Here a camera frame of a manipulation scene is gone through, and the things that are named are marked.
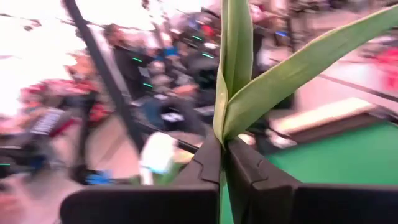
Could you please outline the white pale-blue artificial tulip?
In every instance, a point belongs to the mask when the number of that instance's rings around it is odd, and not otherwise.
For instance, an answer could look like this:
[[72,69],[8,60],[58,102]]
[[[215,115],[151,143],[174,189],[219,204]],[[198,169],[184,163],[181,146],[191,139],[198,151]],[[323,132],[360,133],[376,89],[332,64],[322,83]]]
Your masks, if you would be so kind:
[[139,159],[139,175],[142,185],[168,185],[190,161],[192,155],[178,148],[177,139],[168,134],[151,134]]

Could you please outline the pale table border rail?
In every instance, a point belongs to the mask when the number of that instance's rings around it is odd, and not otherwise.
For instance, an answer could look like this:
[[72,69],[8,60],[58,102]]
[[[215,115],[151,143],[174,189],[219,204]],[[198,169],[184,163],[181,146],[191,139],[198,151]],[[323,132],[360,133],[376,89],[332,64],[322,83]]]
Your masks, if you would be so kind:
[[377,108],[377,105],[360,98],[351,97],[275,120],[271,123],[271,127],[280,133],[292,134],[333,121],[350,118],[371,111],[374,108]]

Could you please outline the black frame pole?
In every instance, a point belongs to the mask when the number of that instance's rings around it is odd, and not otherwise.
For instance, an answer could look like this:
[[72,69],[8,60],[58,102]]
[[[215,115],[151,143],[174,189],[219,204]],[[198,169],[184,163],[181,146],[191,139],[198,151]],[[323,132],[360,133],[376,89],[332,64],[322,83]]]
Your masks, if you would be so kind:
[[144,138],[141,135],[140,126],[135,121],[133,110],[129,104],[130,95],[123,92],[122,90],[125,90],[125,88],[120,88],[120,84],[116,81],[116,75],[120,75],[118,69],[111,68],[111,62],[104,58],[103,51],[100,49],[90,28],[87,26],[75,0],[62,0],[62,3],[88,47],[94,65],[102,77],[111,99],[114,101],[116,112],[122,118],[128,136],[135,144],[137,153],[140,154],[144,147]]

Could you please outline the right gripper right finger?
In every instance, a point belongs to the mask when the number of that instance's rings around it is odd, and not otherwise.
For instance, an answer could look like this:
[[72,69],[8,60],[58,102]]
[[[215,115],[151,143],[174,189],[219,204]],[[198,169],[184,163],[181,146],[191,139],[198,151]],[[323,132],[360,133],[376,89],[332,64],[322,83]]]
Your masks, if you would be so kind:
[[304,184],[242,140],[226,147],[235,224],[398,224],[398,186]]

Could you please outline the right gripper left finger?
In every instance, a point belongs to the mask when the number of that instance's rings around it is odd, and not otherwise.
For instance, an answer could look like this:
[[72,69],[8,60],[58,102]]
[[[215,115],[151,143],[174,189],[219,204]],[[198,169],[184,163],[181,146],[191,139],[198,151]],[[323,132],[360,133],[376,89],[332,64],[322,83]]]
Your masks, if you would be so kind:
[[62,224],[219,224],[221,145],[207,135],[169,185],[93,185],[67,196]]

